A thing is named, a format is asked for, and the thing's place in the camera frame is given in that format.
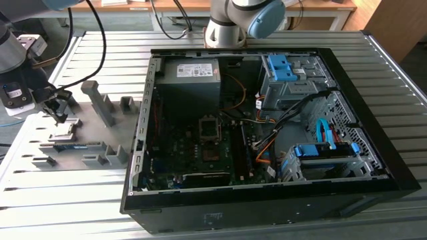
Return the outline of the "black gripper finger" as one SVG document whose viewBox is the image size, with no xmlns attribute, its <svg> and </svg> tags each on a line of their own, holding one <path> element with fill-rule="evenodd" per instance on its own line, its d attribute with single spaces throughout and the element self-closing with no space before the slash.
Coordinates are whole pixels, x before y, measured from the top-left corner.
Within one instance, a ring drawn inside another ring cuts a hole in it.
<svg viewBox="0 0 427 240">
<path fill-rule="evenodd" d="M 58 118 L 57 108 L 60 104 L 57 102 L 42 102 L 41 109 L 46 115 L 49 115 L 53 119 Z"/>
<path fill-rule="evenodd" d="M 64 123 L 68 118 L 68 101 L 62 99 L 56 99 L 57 107 L 54 110 L 56 122 Z"/>
</svg>

